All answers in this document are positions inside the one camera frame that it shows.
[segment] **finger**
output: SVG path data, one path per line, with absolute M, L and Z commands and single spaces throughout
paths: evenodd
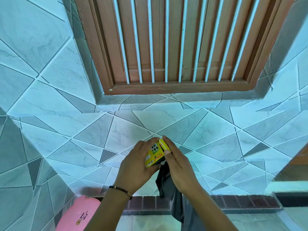
M 141 154 L 145 155 L 148 153 L 148 151 L 151 149 L 152 145 L 159 140 L 159 137 L 154 137 L 154 138 L 151 138 L 149 139 L 148 141 L 146 141 L 144 143 L 144 145 L 141 147 L 140 151 L 141 151 Z
M 164 153 L 165 153 L 165 159 L 169 165 L 171 175 L 176 173 L 176 171 L 181 170 L 181 166 L 176 162 L 171 152 L 169 150 L 166 150 Z
M 155 172 L 158 171 L 160 167 L 161 167 L 161 164 L 156 164 L 156 165 L 149 167 L 147 169 L 149 176 L 152 177 L 152 175 L 155 174 Z
M 140 140 L 136 143 L 133 149 L 139 151 L 144 144 L 145 144 L 145 141 Z
M 163 140 L 167 143 L 168 147 L 170 148 L 171 152 L 173 153 L 173 157 L 175 160 L 181 165 L 185 161 L 185 156 L 181 152 L 181 150 L 178 149 L 178 147 L 172 142 L 167 136 L 163 135 Z

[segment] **white bar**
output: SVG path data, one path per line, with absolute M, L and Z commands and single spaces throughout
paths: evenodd
M 234 29 L 235 29 L 238 13 L 240 12 L 241 4 L 242 4 L 242 0 L 238 0 L 237 5 L 236 5 L 236 9 L 235 9 L 235 13 L 234 13 L 234 17 L 233 17 L 233 22 L 232 22 L 230 33 L 229 33 L 229 37 L 228 37 L 228 40 L 227 40 L 224 56 L 222 58 L 222 63 L 221 63 L 220 72 L 219 72 L 219 76 L 218 76 L 218 82 L 221 80 L 222 72 L 224 71 L 229 47 L 230 47 L 230 44 L 231 44 Z
M 168 82 L 168 49 L 169 49 L 169 0 L 166 0 L 165 82 Z
M 206 1 L 207 0 L 202 0 L 200 24 L 199 24 L 199 33 L 198 33 L 198 41 L 197 41 L 197 48 L 196 48 L 195 67 L 194 67 L 194 70 L 193 70 L 193 77 L 192 77 L 193 78 L 192 79 L 193 82 L 196 81 L 196 76 L 197 76 L 197 67 L 198 67 L 200 48 L 201 48 L 201 40 L 202 40 L 202 33 L 203 33 L 203 27 L 204 27 L 204 21 L 205 21 Z
M 140 63 L 140 52 L 139 52 L 139 42 L 138 42 L 138 31 L 137 31 L 137 20 L 136 20 L 136 10 L 135 10 L 135 0 L 131 0 L 132 17 L 133 17 L 133 27 L 136 45 L 136 55 L 138 64 L 139 81 L 142 83 L 142 73 L 141 73 L 141 63 Z
M 121 51 L 122 51 L 122 56 L 123 56 L 123 63 L 124 63 L 124 70 L 125 70 L 125 76 L 126 76 L 126 81 L 127 84 L 129 84 L 129 75 L 128 75 L 128 68 L 127 68 L 127 62 L 126 62 L 126 54 L 125 54 L 125 47 L 124 47 L 124 40 L 123 40 L 123 33 L 122 33 L 122 26 L 121 26 L 121 19 L 120 19 L 120 14 L 119 14 L 119 7 L 118 7 L 118 1 L 113 0 L 113 4 L 115 6 L 115 18 L 116 18 L 116 23 L 118 26 L 119 30 L 119 37 L 120 37 L 120 43 L 121 43 Z
M 215 42 L 216 42 L 216 37 L 217 37 L 217 32 L 218 32 L 219 21 L 220 21 L 220 17 L 221 17 L 221 11 L 222 11 L 223 3 L 224 3 L 224 0 L 219 1 L 219 7 L 218 7 L 218 12 L 217 12 L 217 17 L 216 17 L 216 22 L 215 22 L 215 27 L 214 27 L 214 33 L 213 33 L 213 38 L 212 38 L 212 44 L 211 44 L 211 49 L 210 49 L 210 54 L 209 54 L 209 61 L 208 61 L 208 66 L 206 68 L 206 73 L 205 73 L 205 81 L 206 82 L 208 81 L 209 73 L 210 73 L 210 69 L 211 69 L 211 63 L 212 63 L 212 58 L 213 58 Z
M 243 51 L 244 51 L 244 48 L 245 48 L 245 44 L 246 44 L 246 41 L 247 41 L 247 38 L 248 38 L 248 34 L 249 34 L 249 31 L 250 31 L 250 28 L 251 28 L 254 16 L 256 14 L 256 11 L 257 11 L 257 8 L 258 8 L 258 5 L 259 5 L 259 1 L 260 0 L 254 0 L 254 4 L 253 4 L 253 8 L 252 8 L 250 17 L 249 17 L 249 21 L 248 21 L 248 24 L 247 24 L 246 29 L 245 29 L 245 35 L 244 35 L 243 40 L 241 42 L 241 48 L 240 48 L 240 50 L 238 52 L 236 63 L 235 63 L 235 66 L 233 68 L 231 81 L 234 80 L 235 74 L 236 74 L 238 66 L 240 64 L 240 61 L 241 61 L 241 58 L 242 58 L 242 54 L 243 54 Z
M 151 5 L 151 0 L 148 0 L 148 18 L 149 18 L 149 39 L 150 39 L 151 75 L 152 75 L 152 83 L 155 83 L 155 76 L 154 76 L 154 58 L 153 58 L 153 32 L 152 32 L 152 5 Z
M 184 0 L 181 51 L 180 51 L 180 67 L 179 67 L 179 82 L 181 82 L 182 80 L 182 66 L 183 66 L 183 53 L 184 53 L 184 41 L 185 41 L 185 29 L 186 29 L 187 4 L 188 4 L 188 0 Z

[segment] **hand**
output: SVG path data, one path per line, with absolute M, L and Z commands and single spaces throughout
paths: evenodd
M 188 158 L 183 155 L 176 145 L 166 136 L 163 136 L 163 140 L 167 143 L 173 153 L 172 155 L 170 154 L 170 151 L 164 152 L 166 161 L 169 165 L 172 181 L 182 194 L 189 197 L 197 189 L 201 188 L 195 172 Z
M 159 170 L 161 164 L 145 167 L 145 157 L 152 145 L 159 138 L 151 138 L 148 141 L 139 141 L 121 163 L 114 186 L 127 190 L 134 194 Z

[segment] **wooden frame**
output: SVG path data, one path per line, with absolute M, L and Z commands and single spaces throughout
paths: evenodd
M 114 82 L 106 41 L 100 20 L 97 18 L 96 0 L 75 0 L 75 2 L 104 93 L 106 95 L 119 95 L 252 90 L 294 0 L 270 1 L 243 79 L 234 81 L 221 80 L 220 82 L 209 80 L 206 83 L 204 81 L 196 81 L 195 83 L 192 81 L 183 81 L 181 83 L 170 81 L 168 83 L 155 82 L 154 84 L 151 82 L 142 84 Z

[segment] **black bracelet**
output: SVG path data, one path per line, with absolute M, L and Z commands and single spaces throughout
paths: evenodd
M 113 189 L 117 189 L 117 190 L 123 191 L 124 193 L 126 193 L 126 194 L 129 195 L 129 197 L 130 197 L 129 200 L 132 200 L 132 198 L 133 198 L 133 196 L 132 196 L 127 190 L 124 190 L 124 189 L 122 189 L 122 188 L 120 188 L 120 187 L 117 187 L 117 186 L 109 186 L 109 188 L 113 188 Z

